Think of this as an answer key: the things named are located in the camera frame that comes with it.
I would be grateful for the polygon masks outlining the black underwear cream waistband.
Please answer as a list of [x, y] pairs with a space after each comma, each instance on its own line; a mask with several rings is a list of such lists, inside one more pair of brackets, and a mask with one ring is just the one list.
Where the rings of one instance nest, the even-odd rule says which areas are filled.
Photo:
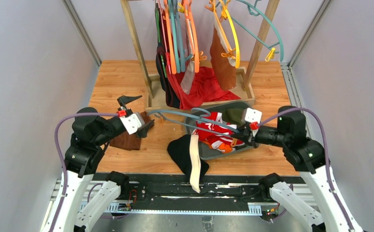
[[209, 164], [200, 158], [199, 136], [185, 134], [171, 141], [167, 147], [167, 152], [186, 176], [192, 189], [196, 193], [200, 193], [200, 181], [209, 170]]

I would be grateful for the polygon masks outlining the red underwear white trim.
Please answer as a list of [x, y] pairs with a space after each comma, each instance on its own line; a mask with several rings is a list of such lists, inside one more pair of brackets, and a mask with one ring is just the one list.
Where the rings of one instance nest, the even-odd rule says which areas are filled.
[[209, 122], [196, 122], [196, 127], [200, 130], [194, 129], [191, 134], [197, 135], [199, 141], [208, 145], [211, 149], [222, 153], [230, 153], [245, 146], [244, 142], [230, 137], [234, 134], [230, 129]]

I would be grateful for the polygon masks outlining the blue-grey plastic clip hanger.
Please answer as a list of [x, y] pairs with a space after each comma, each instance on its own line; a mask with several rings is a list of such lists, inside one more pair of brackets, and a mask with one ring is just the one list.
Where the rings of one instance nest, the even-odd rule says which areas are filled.
[[[154, 115], [156, 117], [162, 118], [165, 121], [180, 124], [180, 125], [183, 125], [183, 126], [188, 127], [188, 128], [197, 129], [199, 131], [206, 131], [206, 132], [209, 132], [209, 133], [212, 133], [212, 134], [218, 134], [218, 135], [221, 135], [221, 136], [231, 137], [231, 135], [227, 134], [226, 132], [221, 133], [221, 132], [217, 132], [215, 130], [208, 129], [207, 127], [206, 128], [198, 127], [198, 126], [196, 126], [196, 123], [204, 124], [204, 125], [206, 123], [211, 124], [211, 125], [218, 125], [219, 127], [226, 129], [227, 131], [231, 131], [233, 134], [238, 132], [238, 129], [235, 129], [235, 128], [227, 125], [227, 124], [205, 118], [205, 116], [210, 116], [211, 115], [211, 113], [206, 109], [196, 107], [196, 108], [193, 108], [193, 110], [198, 110], [202, 114], [201, 115], [194, 115], [194, 114], [191, 114], [191, 113], [184, 113], [184, 112], [176, 111], [176, 110], [157, 109], [157, 110], [149, 111], [147, 113], [147, 115], [148, 116]], [[190, 121], [194, 121], [195, 123], [192, 123], [192, 122], [191, 123], [185, 123], [185, 122], [175, 121], [173, 119], [170, 119], [170, 118], [166, 117], [165, 114], [183, 116], [185, 119], [189, 119]]]

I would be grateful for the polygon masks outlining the brown underwear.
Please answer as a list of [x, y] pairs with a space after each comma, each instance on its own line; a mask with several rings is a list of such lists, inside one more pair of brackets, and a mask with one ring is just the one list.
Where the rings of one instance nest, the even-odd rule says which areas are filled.
[[210, 47], [211, 65], [220, 88], [222, 90], [230, 90], [236, 87], [236, 68], [230, 65], [228, 58], [221, 55], [224, 52], [225, 49], [214, 27]]

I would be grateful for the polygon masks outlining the teal plastic clip hanger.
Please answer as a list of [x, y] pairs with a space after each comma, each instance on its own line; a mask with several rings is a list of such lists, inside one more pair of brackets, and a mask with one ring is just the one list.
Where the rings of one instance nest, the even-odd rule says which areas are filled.
[[[273, 19], [272, 13], [274, 12], [274, 10], [276, 10], [276, 8], [273, 7], [272, 10], [270, 10], [270, 11], [266, 10], [266, 11], [262, 12], [260, 9], [257, 8], [258, 1], [255, 1], [254, 3], [250, 3], [250, 2], [248, 2], [246, 0], [241, 0], [239, 2], [242, 3], [242, 4], [244, 4], [246, 6], [247, 9], [244, 11], [245, 13], [248, 13], [249, 15], [251, 15], [253, 17], [260, 16], [260, 17], [263, 18], [263, 20], [262, 20], [262, 23], [261, 23], [258, 35], [256, 35], [255, 33], [253, 33], [253, 31], [251, 31], [249, 28], [247, 28], [244, 24], [242, 24], [241, 22], [239, 22], [236, 18], [234, 18], [231, 15], [231, 17], [233, 19], [233, 22], [234, 22], [234, 26], [235, 27], [239, 26], [240, 28], [242, 28], [243, 30], [245, 30], [248, 34], [250, 34], [256, 40], [256, 44], [262, 45], [263, 47], [265, 47], [265, 48], [267, 48], [269, 50], [269, 53], [268, 53], [268, 55], [265, 58], [266, 62], [268, 62], [271, 59], [273, 59], [273, 57], [276, 54], [278, 54], [280, 56], [279, 61], [282, 62], [284, 60], [284, 46], [283, 46], [283, 41], [281, 39], [281, 36], [280, 36], [277, 28], [272, 23], [272, 19]], [[211, 12], [211, 15], [212, 15], [211, 18], [214, 20], [214, 27], [215, 27], [215, 19], [214, 19], [214, 15], [213, 15], [212, 12]], [[231, 34], [231, 30], [230, 30], [229, 24], [226, 23], [226, 21], [223, 21], [222, 26], [223, 26], [223, 29], [224, 29], [226, 35], [227, 35], [227, 38], [228, 38], [229, 42], [230, 43], [233, 42], [233, 38], [232, 38], [232, 34]], [[270, 29], [273, 30], [273, 32], [274, 32], [274, 34], [275, 34], [275, 36], [277, 38], [277, 42], [274, 43], [274, 44], [268, 45], [265, 42], [265, 40], [266, 40], [266, 36], [268, 34], [268, 31]], [[239, 41], [239, 46], [240, 46], [240, 51], [242, 53], [242, 51], [244, 50], [244, 48], [241, 46], [240, 41]]]

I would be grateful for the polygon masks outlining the yellow plastic clip hanger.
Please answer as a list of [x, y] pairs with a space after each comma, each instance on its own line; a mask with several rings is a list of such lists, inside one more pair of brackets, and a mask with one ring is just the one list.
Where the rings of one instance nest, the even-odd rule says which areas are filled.
[[[222, 57], [229, 58], [231, 61], [231, 66], [234, 66], [236, 69], [240, 67], [240, 61], [241, 61], [241, 51], [239, 46], [239, 40], [237, 36], [237, 32], [234, 26], [233, 19], [229, 13], [228, 5], [230, 3], [230, 0], [220, 0], [219, 1], [219, 7], [221, 10], [218, 24], [220, 25], [221, 29], [221, 36], [223, 39], [224, 44], [226, 45], [226, 52], [222, 53]], [[223, 21], [226, 21], [226, 23], [229, 24], [233, 42], [229, 42], [227, 35], [222, 27]]]

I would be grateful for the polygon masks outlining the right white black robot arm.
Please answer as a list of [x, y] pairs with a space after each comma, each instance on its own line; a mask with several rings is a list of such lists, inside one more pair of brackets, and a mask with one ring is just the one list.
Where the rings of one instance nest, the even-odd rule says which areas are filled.
[[314, 197], [314, 209], [299, 197], [276, 173], [259, 181], [259, 193], [266, 201], [275, 201], [309, 232], [362, 232], [354, 219], [332, 174], [327, 141], [322, 143], [307, 136], [306, 117], [312, 115], [321, 130], [325, 131], [317, 115], [306, 108], [283, 106], [278, 113], [265, 121], [262, 113], [247, 108], [242, 115], [243, 126], [233, 134], [256, 148], [259, 144], [280, 147], [286, 160], [299, 172]]

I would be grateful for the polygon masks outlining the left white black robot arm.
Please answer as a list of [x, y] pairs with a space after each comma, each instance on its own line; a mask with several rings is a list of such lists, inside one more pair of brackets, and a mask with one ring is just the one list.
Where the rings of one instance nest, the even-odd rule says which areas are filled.
[[[113, 171], [107, 175], [99, 191], [86, 206], [79, 208], [108, 143], [125, 132], [141, 138], [147, 136], [154, 122], [146, 122], [140, 113], [135, 113], [126, 106], [139, 98], [140, 96], [120, 96], [117, 99], [119, 108], [116, 113], [99, 113], [93, 107], [85, 107], [58, 122], [54, 140], [61, 160], [62, 179], [55, 204], [41, 229], [43, 232], [89, 232], [111, 202], [121, 193], [128, 193], [129, 177]], [[70, 146], [63, 154], [58, 131], [71, 118], [74, 119], [73, 133]]]

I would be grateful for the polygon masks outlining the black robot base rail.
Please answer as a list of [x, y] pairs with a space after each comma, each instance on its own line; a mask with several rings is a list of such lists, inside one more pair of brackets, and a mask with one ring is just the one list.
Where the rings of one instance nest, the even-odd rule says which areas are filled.
[[259, 175], [206, 175], [199, 192], [182, 174], [130, 174], [129, 186], [108, 203], [102, 217], [128, 215], [258, 216], [272, 224], [289, 214], [266, 197]]

